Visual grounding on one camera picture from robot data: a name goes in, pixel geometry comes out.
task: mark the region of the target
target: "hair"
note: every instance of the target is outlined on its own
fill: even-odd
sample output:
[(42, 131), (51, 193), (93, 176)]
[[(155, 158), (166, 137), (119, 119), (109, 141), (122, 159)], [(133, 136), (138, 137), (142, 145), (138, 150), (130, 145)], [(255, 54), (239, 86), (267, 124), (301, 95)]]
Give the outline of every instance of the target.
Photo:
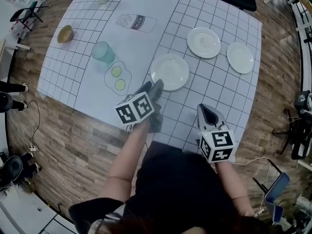
[[(179, 230), (177, 225), (168, 226), (156, 224), (151, 219), (142, 219), (139, 217), (121, 218), (118, 223), (106, 224), (100, 226), (96, 234), (182, 234), (190, 229)], [(261, 220), (251, 216), (233, 216), (219, 220), (207, 220), (202, 224), (196, 224), (194, 227), (201, 227), (206, 234), (277, 234), (276, 226), (268, 226)]]

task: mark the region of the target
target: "white plate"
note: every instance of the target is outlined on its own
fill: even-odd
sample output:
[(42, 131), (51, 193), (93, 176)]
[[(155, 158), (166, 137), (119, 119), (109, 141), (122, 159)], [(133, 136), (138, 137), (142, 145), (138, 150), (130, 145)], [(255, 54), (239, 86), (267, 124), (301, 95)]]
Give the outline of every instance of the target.
[(191, 30), (187, 36), (187, 44), (195, 55), (203, 58), (213, 58), (221, 49), (219, 37), (208, 28)]
[(230, 65), (239, 73), (247, 74), (254, 66), (250, 49), (240, 42), (233, 42), (226, 51)]
[(153, 82), (162, 79), (164, 90), (173, 91), (184, 86), (190, 70), (186, 61), (176, 54), (165, 54), (152, 62), (151, 77)]

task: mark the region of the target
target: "food illustration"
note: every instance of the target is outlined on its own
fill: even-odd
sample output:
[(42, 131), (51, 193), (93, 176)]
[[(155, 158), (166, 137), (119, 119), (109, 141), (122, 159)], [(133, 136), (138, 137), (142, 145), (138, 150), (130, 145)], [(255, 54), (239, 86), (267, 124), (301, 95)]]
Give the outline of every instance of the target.
[(116, 24), (120, 24), (122, 27), (128, 29), (149, 33), (155, 28), (156, 22), (157, 20), (155, 18), (136, 14), (126, 14), (120, 15), (116, 21)]
[(105, 72), (104, 76), (106, 86), (111, 88), (119, 96), (124, 96), (128, 93), (131, 78), (131, 73), (120, 60), (116, 61)]

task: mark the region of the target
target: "teal cup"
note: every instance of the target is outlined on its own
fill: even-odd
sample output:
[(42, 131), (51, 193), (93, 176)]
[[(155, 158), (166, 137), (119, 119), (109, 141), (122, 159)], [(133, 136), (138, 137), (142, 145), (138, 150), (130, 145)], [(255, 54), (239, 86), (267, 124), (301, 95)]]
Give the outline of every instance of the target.
[(94, 59), (105, 63), (110, 63), (115, 59), (115, 53), (105, 41), (97, 42), (92, 48), (91, 55)]

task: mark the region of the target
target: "black shirt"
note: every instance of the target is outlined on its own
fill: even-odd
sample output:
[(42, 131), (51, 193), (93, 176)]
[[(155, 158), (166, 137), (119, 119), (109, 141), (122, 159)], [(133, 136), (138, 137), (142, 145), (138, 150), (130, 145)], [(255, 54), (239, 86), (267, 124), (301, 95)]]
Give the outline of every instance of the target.
[[(203, 222), (237, 214), (219, 177), (206, 159), (193, 153), (170, 152), (144, 160), (137, 173), (136, 194), (126, 201), (123, 217), (152, 219), (159, 228), (182, 233)], [(123, 205), (111, 198), (97, 198), (69, 209), (80, 234), (92, 223)]]

